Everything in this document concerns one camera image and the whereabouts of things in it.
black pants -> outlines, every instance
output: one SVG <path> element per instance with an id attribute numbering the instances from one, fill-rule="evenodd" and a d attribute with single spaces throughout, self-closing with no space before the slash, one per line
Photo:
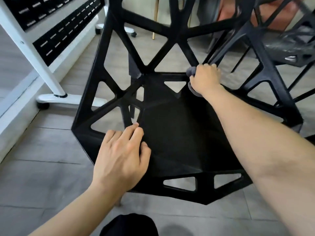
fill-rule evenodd
<path id="1" fill-rule="evenodd" d="M 158 236 L 153 220 L 146 215 L 119 215 L 106 225 L 100 236 Z"/>

person's left arm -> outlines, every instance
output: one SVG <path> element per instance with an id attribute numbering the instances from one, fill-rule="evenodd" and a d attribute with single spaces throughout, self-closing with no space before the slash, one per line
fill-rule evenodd
<path id="1" fill-rule="evenodd" d="M 107 131 L 90 187 L 31 236 L 85 236 L 95 230 L 115 202 L 147 171 L 151 150 L 146 143 L 141 143 L 143 129 L 138 126 L 133 124 L 124 132 Z"/>

person's left hand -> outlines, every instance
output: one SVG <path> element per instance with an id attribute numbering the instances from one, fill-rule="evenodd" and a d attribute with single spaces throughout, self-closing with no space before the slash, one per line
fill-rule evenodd
<path id="1" fill-rule="evenodd" d="M 119 196 L 136 186 L 148 169 L 151 155 L 148 145 L 141 143 L 143 135 L 138 123 L 124 132 L 108 130 L 95 162 L 91 186 L 115 190 Z"/>

hand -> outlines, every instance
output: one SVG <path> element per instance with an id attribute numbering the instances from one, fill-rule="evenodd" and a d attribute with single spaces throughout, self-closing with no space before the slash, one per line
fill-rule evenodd
<path id="1" fill-rule="evenodd" d="M 121 197 L 140 181 L 148 169 L 151 149 L 142 142 L 139 156 L 144 133 L 138 126 L 133 124 L 124 132 L 107 131 L 95 162 L 91 186 L 115 191 Z"/>
<path id="2" fill-rule="evenodd" d="M 192 88 L 204 96 L 215 88 L 223 88 L 220 84 L 221 70 L 215 64 L 200 64 L 197 66 L 195 77 L 190 76 Z"/>

gray rag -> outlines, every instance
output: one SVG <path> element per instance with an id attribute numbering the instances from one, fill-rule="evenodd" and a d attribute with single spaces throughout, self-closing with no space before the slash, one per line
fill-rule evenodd
<path id="1" fill-rule="evenodd" d="M 197 68 L 194 67 L 194 66 L 193 66 L 193 67 L 189 67 L 189 68 L 186 70 L 186 75 L 187 75 L 188 77 L 190 77 L 190 76 L 194 76 L 194 77 L 195 77 L 196 70 L 197 70 Z M 202 95 L 199 94 L 199 93 L 197 93 L 197 92 L 192 88 L 190 81 L 189 81 L 189 83 L 188 83 L 188 88 L 189 88 L 189 90 L 190 90 L 195 96 L 202 98 Z"/>

